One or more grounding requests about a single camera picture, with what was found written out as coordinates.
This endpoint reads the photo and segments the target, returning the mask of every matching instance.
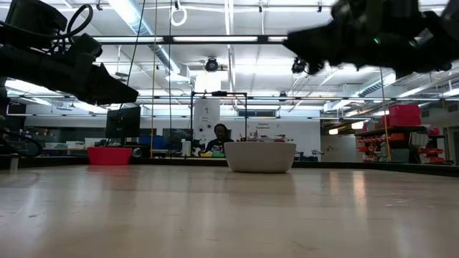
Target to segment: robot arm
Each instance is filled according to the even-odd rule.
[[[76,29],[72,25],[78,15],[89,10],[87,19]],[[23,80],[53,91],[66,92],[90,104],[107,105],[135,102],[138,92],[111,77],[104,65],[93,62],[102,54],[102,46],[87,34],[78,38],[93,17],[89,4],[81,6],[68,26],[67,19],[54,7],[39,0],[13,0],[6,17],[0,21],[0,149],[24,157],[38,156],[41,145],[4,128],[10,99],[7,78]],[[35,153],[24,153],[11,146],[4,135],[32,142]]]
[[[291,32],[283,44],[316,74],[325,62],[389,67],[399,75],[448,70],[459,58],[459,14],[420,11],[417,0],[340,0],[325,26]],[[427,35],[418,39],[420,34]]]

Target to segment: black monitor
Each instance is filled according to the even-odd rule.
[[[124,145],[127,137],[138,137],[141,126],[141,107],[122,108],[107,112],[105,137],[120,138]]]

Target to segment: white bowl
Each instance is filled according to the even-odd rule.
[[[285,173],[295,158],[295,143],[225,143],[228,166],[236,172]]]

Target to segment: red bin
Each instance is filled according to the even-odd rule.
[[[390,126],[420,126],[419,115],[389,115],[387,118]]]
[[[399,115],[420,116],[421,109],[418,105],[393,105],[389,107],[389,116]]]
[[[130,148],[89,147],[87,149],[91,165],[128,165],[131,153]]]

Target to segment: wooden floor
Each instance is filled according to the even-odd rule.
[[[456,258],[458,240],[455,178],[173,166],[0,175],[1,258]]]

